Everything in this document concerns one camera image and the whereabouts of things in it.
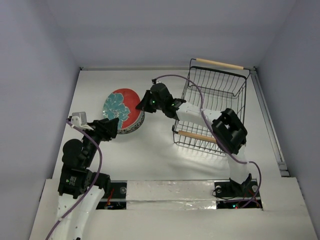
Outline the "red plate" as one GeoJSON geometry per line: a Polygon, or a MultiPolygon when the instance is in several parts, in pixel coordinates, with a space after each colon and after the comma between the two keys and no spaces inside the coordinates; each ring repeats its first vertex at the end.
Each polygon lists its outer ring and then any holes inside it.
{"type": "Polygon", "coordinates": [[[102,115],[109,120],[118,118],[118,130],[133,127],[142,117],[142,112],[136,109],[140,103],[139,95],[130,88],[120,88],[106,98],[102,115]]]}

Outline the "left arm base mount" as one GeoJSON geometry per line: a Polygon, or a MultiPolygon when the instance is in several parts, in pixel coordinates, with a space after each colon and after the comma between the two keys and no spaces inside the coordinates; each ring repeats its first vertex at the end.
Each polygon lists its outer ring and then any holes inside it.
{"type": "Polygon", "coordinates": [[[97,210],[125,210],[127,208],[127,181],[112,181],[110,191],[97,204],[97,210]]]}

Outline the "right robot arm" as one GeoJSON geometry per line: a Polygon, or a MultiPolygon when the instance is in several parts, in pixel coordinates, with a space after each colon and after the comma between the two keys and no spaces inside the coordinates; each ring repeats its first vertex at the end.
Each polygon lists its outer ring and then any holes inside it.
{"type": "Polygon", "coordinates": [[[181,98],[174,98],[163,83],[154,84],[145,92],[137,110],[147,113],[162,111],[168,118],[190,122],[206,127],[218,147],[226,154],[230,171],[230,190],[235,196],[242,196],[249,189],[246,182],[250,176],[245,160],[246,136],[248,134],[237,114],[230,108],[216,111],[193,105],[181,98]]]}

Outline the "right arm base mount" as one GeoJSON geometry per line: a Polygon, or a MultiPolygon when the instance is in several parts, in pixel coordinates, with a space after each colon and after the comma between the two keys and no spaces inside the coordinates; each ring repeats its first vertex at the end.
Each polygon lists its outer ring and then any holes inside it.
{"type": "Polygon", "coordinates": [[[258,182],[254,179],[241,189],[228,181],[214,183],[212,196],[216,199],[217,209],[262,209],[258,182]]]}

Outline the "blue patterned plate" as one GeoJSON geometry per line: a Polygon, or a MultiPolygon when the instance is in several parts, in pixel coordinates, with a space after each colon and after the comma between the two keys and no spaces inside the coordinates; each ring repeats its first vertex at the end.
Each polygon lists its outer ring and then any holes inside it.
{"type": "Polygon", "coordinates": [[[132,123],[131,125],[129,125],[127,127],[122,127],[120,129],[118,129],[117,133],[120,135],[130,134],[130,133],[136,131],[138,128],[140,128],[141,125],[143,124],[144,120],[145,120],[145,113],[142,111],[134,123],[132,123]]]}

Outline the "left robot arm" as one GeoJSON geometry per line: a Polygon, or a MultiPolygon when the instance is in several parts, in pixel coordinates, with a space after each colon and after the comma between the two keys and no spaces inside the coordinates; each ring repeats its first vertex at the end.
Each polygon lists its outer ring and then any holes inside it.
{"type": "Polygon", "coordinates": [[[85,112],[74,112],[66,123],[83,138],[63,145],[58,207],[48,240],[83,240],[98,203],[111,191],[110,176],[101,173],[99,144],[117,136],[119,118],[87,122],[85,112]]]}

